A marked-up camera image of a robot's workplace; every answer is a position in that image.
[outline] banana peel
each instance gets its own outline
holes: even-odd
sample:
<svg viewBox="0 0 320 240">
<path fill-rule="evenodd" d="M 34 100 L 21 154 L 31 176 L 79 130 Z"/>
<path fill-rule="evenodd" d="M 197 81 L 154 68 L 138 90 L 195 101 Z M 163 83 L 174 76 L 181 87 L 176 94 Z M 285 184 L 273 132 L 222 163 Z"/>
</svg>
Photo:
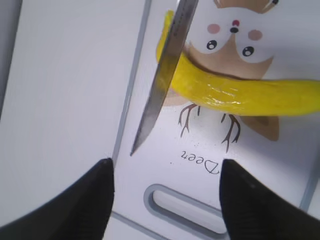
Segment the banana peel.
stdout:
<svg viewBox="0 0 320 240">
<path fill-rule="evenodd" d="M 165 15 L 156 56 L 159 61 L 174 17 Z M 191 102 L 240 116 L 299 116 L 320 111 L 320 81 L 239 80 L 201 70 L 182 53 L 171 87 Z"/>
</svg>

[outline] knife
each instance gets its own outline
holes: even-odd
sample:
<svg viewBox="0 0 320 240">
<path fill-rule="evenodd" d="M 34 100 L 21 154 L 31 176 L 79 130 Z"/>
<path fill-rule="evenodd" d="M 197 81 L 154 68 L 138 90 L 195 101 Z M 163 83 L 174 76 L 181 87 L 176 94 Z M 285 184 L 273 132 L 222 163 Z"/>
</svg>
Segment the knife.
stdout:
<svg viewBox="0 0 320 240">
<path fill-rule="evenodd" d="M 154 128 L 175 74 L 198 0 L 179 0 L 134 139 L 131 156 Z"/>
</svg>

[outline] pink cheek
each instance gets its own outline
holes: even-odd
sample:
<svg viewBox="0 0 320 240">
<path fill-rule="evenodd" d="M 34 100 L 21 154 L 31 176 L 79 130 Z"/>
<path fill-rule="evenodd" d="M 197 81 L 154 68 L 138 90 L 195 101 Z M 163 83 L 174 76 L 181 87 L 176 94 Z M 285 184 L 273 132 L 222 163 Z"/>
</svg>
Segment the pink cheek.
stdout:
<svg viewBox="0 0 320 240">
<path fill-rule="evenodd" d="M 218 24 L 210 24 L 207 30 L 210 34 L 217 34 L 220 31 L 220 26 Z"/>
<path fill-rule="evenodd" d="M 248 33 L 248 38 L 252 41 L 258 41 L 260 39 L 262 39 L 263 37 L 263 34 L 261 31 L 259 30 L 251 30 L 249 33 Z"/>
</svg>

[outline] owl eye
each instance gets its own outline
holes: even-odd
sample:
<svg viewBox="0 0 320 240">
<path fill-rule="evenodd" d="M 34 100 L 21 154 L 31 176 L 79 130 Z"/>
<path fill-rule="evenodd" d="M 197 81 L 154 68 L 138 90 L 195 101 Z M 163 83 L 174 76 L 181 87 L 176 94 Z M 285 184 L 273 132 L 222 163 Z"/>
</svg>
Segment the owl eye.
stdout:
<svg viewBox="0 0 320 240">
<path fill-rule="evenodd" d="M 209 50 L 215 49 L 217 46 L 217 41 L 216 40 L 211 40 L 206 44 L 206 48 Z"/>
<path fill-rule="evenodd" d="M 255 52 L 255 49 L 252 46 L 247 46 L 243 49 L 242 55 L 245 57 L 249 57 L 252 54 L 254 54 L 254 52 Z"/>
</svg>

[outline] knife tip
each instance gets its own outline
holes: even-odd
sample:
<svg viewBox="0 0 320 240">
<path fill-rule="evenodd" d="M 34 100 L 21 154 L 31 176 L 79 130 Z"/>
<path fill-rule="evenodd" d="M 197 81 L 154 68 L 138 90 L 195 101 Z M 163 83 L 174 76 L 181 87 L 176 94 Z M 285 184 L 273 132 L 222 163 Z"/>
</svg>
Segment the knife tip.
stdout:
<svg viewBox="0 0 320 240">
<path fill-rule="evenodd" d="M 139 144 L 138 138 L 136 137 L 131 152 L 130 152 L 130 157 L 132 157 L 132 155 L 137 151 L 137 149 L 140 147 L 141 144 Z"/>
</svg>

